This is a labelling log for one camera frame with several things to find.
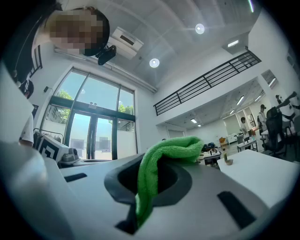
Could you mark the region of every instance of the window frame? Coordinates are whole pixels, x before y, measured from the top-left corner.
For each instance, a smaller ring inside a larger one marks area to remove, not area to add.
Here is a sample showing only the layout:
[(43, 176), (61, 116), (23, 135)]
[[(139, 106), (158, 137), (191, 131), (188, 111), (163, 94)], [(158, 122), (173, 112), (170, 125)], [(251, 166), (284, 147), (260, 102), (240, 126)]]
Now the window frame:
[[(66, 78), (69, 76), (70, 73), (75, 72), (78, 74), (81, 74), (83, 76), (85, 76), (84, 81), (82, 82), (79, 90), (77, 91), (77, 95), (74, 98), (74, 100), (70, 100), (70, 99), (66, 99), (66, 98), (62, 98), (62, 97), (58, 97), (56, 96), (57, 92), (59, 91), (59, 89), (61, 88), (62, 84), (64, 83), (64, 81), (66, 80)], [(78, 96), (79, 96), (79, 92), (82, 90), (84, 84), (86, 83), (88, 78), (93, 78), (95, 80), (101, 81), (103, 83), (109, 84), (111, 86), (114, 87), (118, 87), (118, 95), (117, 95), (117, 99), (116, 99), (116, 109), (115, 110), (111, 110), (111, 109), (107, 109), (107, 108), (103, 108), (100, 106), (93, 106), (90, 107), (90, 104), (87, 103), (83, 103), (83, 102), (79, 102), (77, 101)], [(120, 90), (124, 90), (128, 93), (131, 93), (133, 95), (133, 115), (128, 114), (128, 113), (124, 113), (124, 112), (119, 112), (118, 111), (118, 107), (119, 107), (119, 100), (120, 100)], [(116, 82), (107, 80), (103, 77), (97, 76), (95, 74), (92, 74), (90, 72), (85, 72), (79, 69), (76, 69), (74, 67), (72, 67), (68, 73), (63, 77), (62, 81), (60, 82), (60, 84), (58, 85), (58, 87), (56, 88), (56, 90), (54, 91), (48, 106), (46, 108), (46, 111), (43, 115), (43, 119), (41, 122), (41, 127), (43, 126), (44, 120), (46, 118), (47, 113), (49, 112), (49, 107), (53, 105), (56, 107), (62, 107), (62, 108), (67, 108), (70, 109), (70, 113), (68, 116), (68, 120), (66, 123), (66, 128), (65, 128), (65, 133), (64, 133), (64, 142), (63, 144), (69, 146), (70, 144), (70, 134), (71, 134), (71, 128), (72, 128), (72, 123), (73, 123), (73, 118), (75, 113), (79, 113), (82, 115), (88, 115), (88, 116), (94, 116), (97, 118), (103, 118), (103, 119), (109, 119), (112, 120), (112, 159), (118, 159), (118, 155), (117, 155), (117, 122), (118, 119), (121, 120), (126, 120), (126, 121), (130, 121), (130, 122), (134, 122), (134, 128), (135, 128), (135, 148), (136, 148), (136, 153), (138, 153), (138, 149), (137, 149), (137, 137), (136, 137), (136, 123), (135, 123), (135, 91), (131, 90), (121, 84), (118, 84)]]

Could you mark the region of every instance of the white shirt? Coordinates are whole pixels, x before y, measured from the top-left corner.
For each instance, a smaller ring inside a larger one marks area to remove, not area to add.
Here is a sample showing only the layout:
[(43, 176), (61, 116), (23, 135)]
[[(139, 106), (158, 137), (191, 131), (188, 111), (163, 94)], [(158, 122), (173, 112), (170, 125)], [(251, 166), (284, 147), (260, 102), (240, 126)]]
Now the white shirt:
[(262, 130), (265, 131), (267, 130), (267, 125), (266, 125), (266, 116), (264, 115), (264, 112), (259, 112), (258, 114), (259, 121), (262, 123)]
[(23, 128), (20, 139), (33, 143), (33, 116), (32, 116), (32, 114), (30, 114), (30, 116)]
[[(247, 131), (246, 125), (244, 123), (240, 124), (240, 128), (241, 129), (245, 129)], [(249, 133), (247, 132), (246, 134), (244, 133), (244, 131), (242, 131), (244, 134), (244, 138), (249, 137)]]

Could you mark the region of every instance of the dark clothing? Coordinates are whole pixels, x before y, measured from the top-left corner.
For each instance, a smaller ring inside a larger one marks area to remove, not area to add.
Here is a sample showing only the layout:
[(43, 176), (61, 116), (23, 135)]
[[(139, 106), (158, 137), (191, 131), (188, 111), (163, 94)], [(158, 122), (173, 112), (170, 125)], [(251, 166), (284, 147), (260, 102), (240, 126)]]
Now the dark clothing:
[(19, 25), (3, 52), (3, 60), (15, 82), (24, 83), (33, 68), (32, 44), (41, 23), (54, 11), (61, 10), (56, 0), (44, 0)]

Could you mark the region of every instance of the black office chair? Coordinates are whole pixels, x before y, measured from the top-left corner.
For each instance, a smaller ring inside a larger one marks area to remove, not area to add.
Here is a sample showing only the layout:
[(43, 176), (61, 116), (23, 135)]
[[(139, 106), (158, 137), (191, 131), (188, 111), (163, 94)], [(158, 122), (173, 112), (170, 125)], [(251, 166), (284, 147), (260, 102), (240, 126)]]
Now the black office chair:
[(269, 117), (266, 121), (267, 129), (269, 132), (269, 141), (264, 142), (266, 139), (262, 138), (263, 144), (266, 150), (270, 150), (273, 157), (280, 158), (279, 155), (283, 154), (286, 156), (286, 148), (284, 152), (278, 153), (285, 146), (285, 135), (282, 130), (282, 113), (281, 112), (272, 112), (268, 114)]

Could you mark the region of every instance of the black railing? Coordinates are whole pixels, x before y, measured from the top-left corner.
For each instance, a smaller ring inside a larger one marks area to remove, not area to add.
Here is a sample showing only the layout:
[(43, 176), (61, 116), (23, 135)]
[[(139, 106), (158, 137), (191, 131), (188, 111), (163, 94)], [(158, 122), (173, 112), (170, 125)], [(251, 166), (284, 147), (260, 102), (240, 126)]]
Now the black railing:
[(247, 51), (221, 64), (156, 103), (154, 105), (156, 115), (158, 116), (196, 97), (259, 62), (261, 62), (261, 60), (255, 56), (255, 54), (251, 51)]
[(36, 71), (43, 68), (40, 45), (34, 50), (34, 58), (35, 63), (33, 63), (32, 70), (30, 71), (30, 78), (35, 74)]

